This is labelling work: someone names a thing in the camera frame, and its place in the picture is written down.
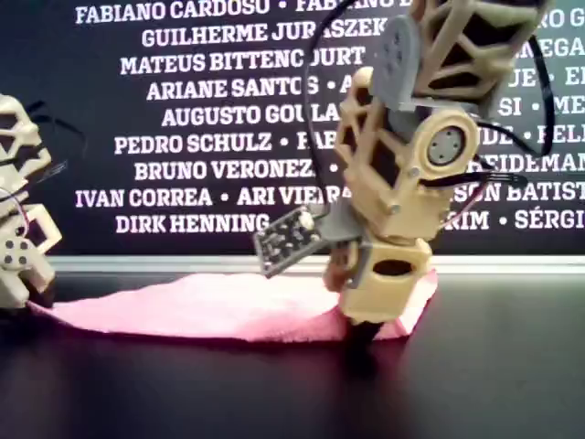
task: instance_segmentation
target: wire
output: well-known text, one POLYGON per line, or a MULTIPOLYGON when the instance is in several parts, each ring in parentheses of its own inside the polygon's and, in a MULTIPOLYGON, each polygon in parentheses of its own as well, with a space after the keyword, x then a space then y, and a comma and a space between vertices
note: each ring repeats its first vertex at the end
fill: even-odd
POLYGON ((552 91, 552 86, 550 84, 550 77, 548 76, 547 63, 544 61, 544 56, 542 55, 542 50, 540 49, 540 45, 538 44, 537 38, 533 35, 528 40, 528 44, 530 45, 530 49, 532 50, 534 64, 535 67, 537 68, 538 81, 540 82, 540 89, 542 95, 542 102, 544 103, 545 106, 545 125, 547 128, 545 130, 545 139, 544 144, 542 146, 542 150, 538 152, 535 148, 529 146, 524 140, 522 140, 520 137, 518 137, 511 131, 507 130, 503 126, 496 125, 488 121, 477 121, 477 126, 489 128, 500 134, 504 134, 525 153, 530 154, 537 158, 542 158, 546 155, 549 155, 552 152, 552 147, 554 144, 555 125, 557 124, 556 121, 557 116, 555 114, 555 96, 552 91))
POLYGON ((28 231, 30 230, 30 221, 28 220, 28 215, 27 215, 27 212, 25 211, 25 208, 23 208, 22 204, 20 204, 20 201, 18 201, 17 195, 10 193, 8 190, 4 189, 3 187, 0 187, 0 192, 5 194, 5 197, 2 198, 1 201, 6 201, 8 199, 12 199, 14 201, 16 210, 20 214, 20 217, 22 218, 22 221, 24 223, 23 224, 24 231, 22 233, 20 233, 20 236, 27 236, 28 231))
MULTIPOLYGON (((54 117, 52 114, 52 111, 50 110, 50 107, 47 105, 46 102, 44 102, 44 101, 33 102, 33 103, 29 104, 27 107, 25 107, 25 111, 28 113, 32 123, 36 123, 39 125, 41 125, 43 123, 50 123, 51 127, 52 127, 53 134, 57 134, 57 129, 61 128, 65 131, 68 131, 70 133, 77 135, 83 143, 83 147, 81 149, 81 158, 85 157, 87 150, 88 150, 88 147, 89 147, 89 143, 88 143, 86 135, 79 128, 77 128, 75 125, 54 117), (33 114, 34 112, 36 112, 39 109, 44 108, 44 107, 47 109, 48 114, 38 114, 38 115, 33 114)), ((21 154, 17 154, 15 157, 8 158, 6 160, 0 160, 0 166, 14 165, 14 166, 16 166, 17 169, 19 169, 19 167, 23 166, 27 160, 38 158, 38 153, 45 148, 46 148, 45 144, 40 144, 40 145, 34 146, 32 148, 19 150, 19 152, 22 151, 21 154)), ((63 172, 67 168, 68 168, 68 160, 64 160, 60 163, 55 164, 54 166, 51 166, 48 169, 40 169, 38 172, 35 173, 35 175, 28 177, 27 184, 24 187, 20 188, 17 192, 14 192, 14 193, 9 194, 9 195, 11 197, 12 196, 16 197, 19 194, 21 194, 22 192, 28 191, 31 188, 31 186, 34 186, 34 185, 37 185, 43 181, 46 181, 49 178, 54 177, 57 174, 60 174, 61 172, 63 172)), ((0 202, 6 201, 8 198, 10 198, 10 197, 0 198, 0 202)))
POLYGON ((327 199, 327 191, 323 181, 323 165, 319 160, 317 151, 317 140, 314 134, 313 118, 311 117, 311 102, 309 101, 309 69, 314 61, 314 50, 319 45, 319 41, 323 36, 323 33, 328 29, 331 24, 339 18, 348 7, 350 7, 357 0, 344 0, 331 10, 324 20, 319 23, 316 30, 314 31, 309 43, 304 50, 303 56, 303 76, 302 76, 302 88, 303 88, 303 119, 304 129, 307 132, 307 145, 309 147, 309 153, 311 154, 311 160, 313 163, 314 176, 317 183, 317 187, 321 191, 321 195, 324 200, 324 212, 319 217, 324 217, 331 211, 331 204, 327 199))

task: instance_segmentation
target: table surface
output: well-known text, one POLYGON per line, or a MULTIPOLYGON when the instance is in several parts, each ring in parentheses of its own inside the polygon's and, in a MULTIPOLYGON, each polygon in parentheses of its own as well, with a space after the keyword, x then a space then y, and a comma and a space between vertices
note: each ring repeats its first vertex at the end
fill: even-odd
MULTIPOLYGON (((62 274, 72 300, 168 275, 62 274)), ((444 275, 415 334, 337 346, 0 329, 0 438, 582 438, 585 276, 444 275)))

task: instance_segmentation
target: robot frame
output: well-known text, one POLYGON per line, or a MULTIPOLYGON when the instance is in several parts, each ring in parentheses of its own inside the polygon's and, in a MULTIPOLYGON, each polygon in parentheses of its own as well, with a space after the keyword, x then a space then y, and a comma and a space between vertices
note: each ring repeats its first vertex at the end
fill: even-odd
POLYGON ((24 203, 31 183, 55 175, 63 166, 43 172, 51 155, 37 123, 19 100, 2 94, 0 145, 0 310, 13 315, 25 309, 28 300, 52 306, 55 271, 46 253, 62 236, 42 204, 24 203))
MULTIPOLYGON (((305 53, 304 122, 315 176, 322 189, 309 117, 308 66, 320 37, 356 0, 344 0, 317 27, 305 53)), ((335 151, 351 198, 301 206, 275 220, 253 241, 270 278, 304 257, 330 250, 324 284, 340 293, 347 339, 366 344, 404 311, 416 283, 431 268, 429 241, 500 182, 527 179, 500 173, 479 155, 480 127, 507 135, 523 152, 550 154, 554 97, 534 33, 552 0, 414 0, 390 18, 372 67, 357 70, 341 102, 335 151), (540 151, 489 122, 517 52, 528 43, 545 104, 540 151), (484 172, 467 172, 470 162, 484 172), (455 187, 477 189, 449 217, 455 187)))

